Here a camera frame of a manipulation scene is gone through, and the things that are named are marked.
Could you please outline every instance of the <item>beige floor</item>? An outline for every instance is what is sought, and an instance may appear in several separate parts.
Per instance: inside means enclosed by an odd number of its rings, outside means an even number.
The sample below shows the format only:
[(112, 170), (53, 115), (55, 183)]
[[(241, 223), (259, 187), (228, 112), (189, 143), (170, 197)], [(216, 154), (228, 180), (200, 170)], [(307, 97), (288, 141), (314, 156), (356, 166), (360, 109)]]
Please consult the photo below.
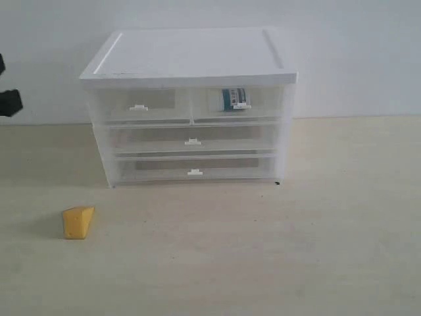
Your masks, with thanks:
[(89, 126), (0, 140), (2, 316), (421, 314), (421, 117), (295, 120), (280, 187), (112, 190)]

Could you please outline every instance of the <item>white storage cabinet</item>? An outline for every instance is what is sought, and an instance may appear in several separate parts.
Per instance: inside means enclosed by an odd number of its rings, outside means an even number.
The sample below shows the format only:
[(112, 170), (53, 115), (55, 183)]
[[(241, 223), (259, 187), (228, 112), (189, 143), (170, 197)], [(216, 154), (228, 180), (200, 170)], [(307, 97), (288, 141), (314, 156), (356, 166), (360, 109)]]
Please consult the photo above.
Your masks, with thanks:
[(110, 186), (281, 181), (297, 73), (275, 28), (123, 30), (80, 76)]

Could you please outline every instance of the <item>translucent plastic drawer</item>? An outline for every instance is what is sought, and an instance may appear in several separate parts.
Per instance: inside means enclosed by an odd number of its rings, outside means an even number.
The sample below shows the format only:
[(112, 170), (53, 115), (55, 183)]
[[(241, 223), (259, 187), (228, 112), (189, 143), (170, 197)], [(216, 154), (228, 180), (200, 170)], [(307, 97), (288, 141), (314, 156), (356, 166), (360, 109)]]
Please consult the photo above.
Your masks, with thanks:
[(215, 178), (275, 178), (275, 159), (198, 159), (176, 161), (121, 161), (115, 185), (153, 180)]
[(190, 123), (186, 89), (105, 89), (94, 95), (101, 107), (97, 116), (106, 124)]
[(166, 151), (276, 149), (279, 126), (110, 129), (116, 155)]
[(276, 122), (282, 114), (281, 86), (192, 90), (195, 124)]

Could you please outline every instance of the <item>yellow sponge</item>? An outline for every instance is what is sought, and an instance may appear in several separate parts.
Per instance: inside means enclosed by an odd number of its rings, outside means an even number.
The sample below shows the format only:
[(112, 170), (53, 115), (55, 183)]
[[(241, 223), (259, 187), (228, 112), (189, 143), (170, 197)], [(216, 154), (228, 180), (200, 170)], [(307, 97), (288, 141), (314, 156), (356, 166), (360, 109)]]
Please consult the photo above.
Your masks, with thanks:
[(94, 210), (94, 207), (79, 206), (64, 211), (64, 237), (66, 239), (85, 239)]

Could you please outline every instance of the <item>white wall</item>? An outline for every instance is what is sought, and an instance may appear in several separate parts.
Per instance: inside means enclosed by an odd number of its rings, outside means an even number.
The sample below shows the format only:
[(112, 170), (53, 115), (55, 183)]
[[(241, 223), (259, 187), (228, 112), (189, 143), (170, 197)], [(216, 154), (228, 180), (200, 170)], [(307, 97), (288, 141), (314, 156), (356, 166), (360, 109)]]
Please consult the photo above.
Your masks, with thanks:
[(117, 28), (280, 25), (300, 72), (296, 117), (421, 114), (421, 1), (0, 0), (3, 124), (88, 122), (78, 76)]

